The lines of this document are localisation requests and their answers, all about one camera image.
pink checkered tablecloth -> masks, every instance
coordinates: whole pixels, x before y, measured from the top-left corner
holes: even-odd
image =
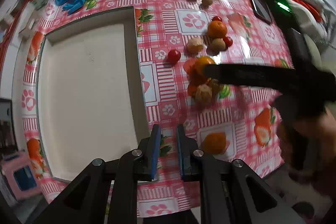
[[[261,177],[281,163],[278,139],[270,133],[268,145],[260,146],[254,133],[255,117],[274,99],[276,92],[267,88],[229,86],[230,92],[218,98],[214,104],[199,109],[188,96],[188,76],[183,64],[188,57],[184,47],[188,39],[203,37],[214,15],[228,22],[227,15],[239,13],[245,17],[249,30],[248,52],[243,51],[238,35],[228,25],[228,35],[234,44],[217,56],[223,63],[257,63],[274,65],[277,60],[291,64],[285,39],[275,25],[258,20],[249,0],[215,0],[204,10],[197,3],[186,0],[90,0],[79,11],[68,15],[62,7],[50,0],[45,8],[37,30],[43,34],[73,20],[103,10],[132,5],[136,9],[138,52],[146,100],[148,126],[159,123],[163,134],[159,158],[159,181],[138,187],[138,215],[150,217],[174,213],[199,206],[199,183],[182,182],[178,170],[175,131],[178,123],[184,124],[188,137],[198,144],[208,133],[225,132],[230,145],[220,158],[244,160]],[[166,66],[164,59],[171,49],[182,53],[181,60],[173,67]],[[36,114],[36,69],[37,62],[26,63],[22,89],[22,115],[26,140],[33,147],[39,139]],[[279,121],[276,120],[273,132]],[[50,177],[38,158],[32,159],[43,194],[51,202],[66,184]]]

paw print pattern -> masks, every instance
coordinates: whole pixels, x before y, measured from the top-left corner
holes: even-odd
[[[187,14],[187,17],[182,18],[182,20],[185,22],[184,25],[187,27],[195,27],[196,29],[202,29],[205,25],[205,21],[201,20],[200,15],[197,14]]]
[[[32,90],[24,90],[22,94],[22,102],[21,106],[23,108],[27,108],[28,111],[31,111],[35,105],[36,105],[36,100],[33,98],[34,92]]]
[[[192,130],[194,126],[196,125],[196,123],[194,120],[187,119],[184,121],[183,125],[184,125],[185,130]]]
[[[270,168],[269,168],[269,165],[267,165],[266,167],[264,167],[262,169],[262,171],[260,172],[260,177],[264,177],[265,175],[267,175],[268,173],[270,172]]]
[[[155,57],[159,60],[162,60],[166,57],[167,53],[164,50],[155,52]]]
[[[169,105],[165,105],[162,111],[163,111],[163,115],[172,116],[175,113],[175,108],[173,107],[173,105],[169,104]]]
[[[169,42],[175,45],[176,43],[180,43],[181,39],[178,38],[176,35],[172,35],[169,39]]]
[[[266,34],[266,36],[270,37],[271,39],[273,39],[273,40],[275,39],[275,34],[274,34],[272,28],[266,27],[265,28],[265,34]]]
[[[108,2],[107,4],[106,4],[106,7],[112,7],[112,6],[114,6],[116,3],[114,2],[114,1],[110,1],[110,2]]]
[[[150,210],[146,211],[147,214],[149,215],[161,215],[162,213],[164,214],[171,214],[172,211],[168,210],[167,206],[164,204],[159,204],[159,205],[152,205]]]
[[[172,8],[173,5],[171,3],[165,3],[163,6],[164,8],[169,9],[169,8]]]

red tomato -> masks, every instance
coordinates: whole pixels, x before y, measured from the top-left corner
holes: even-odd
[[[181,53],[178,50],[171,50],[168,52],[167,61],[172,65],[176,64],[181,58]]]
[[[223,21],[223,20],[219,16],[214,16],[211,21]]]
[[[232,46],[232,44],[233,44],[233,40],[232,40],[231,37],[224,37],[223,40],[224,40],[225,45],[226,45],[227,47],[231,47],[231,46]]]

black tool handle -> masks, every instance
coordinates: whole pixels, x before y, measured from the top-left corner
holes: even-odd
[[[317,170],[319,161],[319,142],[314,138],[307,138],[293,128],[294,121],[303,113],[302,104],[292,95],[280,95],[272,104],[281,115],[286,127],[288,139],[293,148],[291,166],[305,174],[312,174]],[[320,115],[324,107],[314,108],[314,116]],[[306,112],[306,116],[313,116],[313,112]]]
[[[318,168],[320,158],[318,140],[302,136],[293,127],[288,127],[287,133],[293,147],[291,166],[312,175]]]

strawberry print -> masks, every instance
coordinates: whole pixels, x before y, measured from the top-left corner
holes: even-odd
[[[149,14],[148,9],[135,9],[135,23],[137,26],[137,36],[140,37],[140,32],[144,31],[142,23],[149,22],[154,16]]]
[[[259,146],[266,146],[272,135],[272,125],[275,122],[273,108],[265,108],[254,119],[254,134]]]
[[[31,64],[36,59],[37,53],[39,51],[39,48],[41,47],[43,38],[44,38],[44,35],[41,32],[35,32],[31,40],[30,47],[29,47],[29,52],[27,56],[28,63]]]

